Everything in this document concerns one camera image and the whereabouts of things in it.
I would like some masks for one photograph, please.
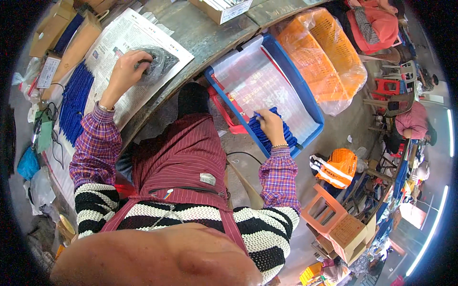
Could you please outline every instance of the purple plaid sleeve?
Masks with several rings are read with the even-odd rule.
[[[289,154],[288,147],[274,148],[259,168],[262,185],[261,198],[264,207],[289,206],[300,214],[300,202],[296,197],[297,165]]]
[[[81,120],[83,133],[75,144],[70,177],[75,189],[86,183],[114,185],[115,163],[122,147],[121,134],[113,121],[114,112],[94,107]]]

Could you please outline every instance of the apron label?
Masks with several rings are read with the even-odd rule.
[[[201,182],[214,186],[216,184],[216,178],[209,173],[201,173]]]

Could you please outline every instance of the left hand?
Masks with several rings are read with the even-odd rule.
[[[361,7],[361,3],[358,0],[348,0],[348,3],[353,7]]]
[[[107,109],[113,109],[113,106],[121,96],[140,80],[142,73],[150,64],[144,62],[135,69],[135,64],[142,59],[152,61],[153,57],[145,51],[137,50],[128,51],[116,61],[108,87],[100,100],[100,105],[105,106]]]

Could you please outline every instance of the blue plastic bag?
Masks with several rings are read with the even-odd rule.
[[[17,172],[27,181],[30,181],[36,172],[40,170],[38,158],[31,147],[28,147],[17,165]]]

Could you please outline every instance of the pink shirt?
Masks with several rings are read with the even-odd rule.
[[[428,113],[425,107],[416,101],[410,111],[396,115],[394,120],[396,120],[395,125],[399,134],[404,134],[404,130],[406,129],[412,129],[411,139],[423,139],[428,131],[427,118]]]

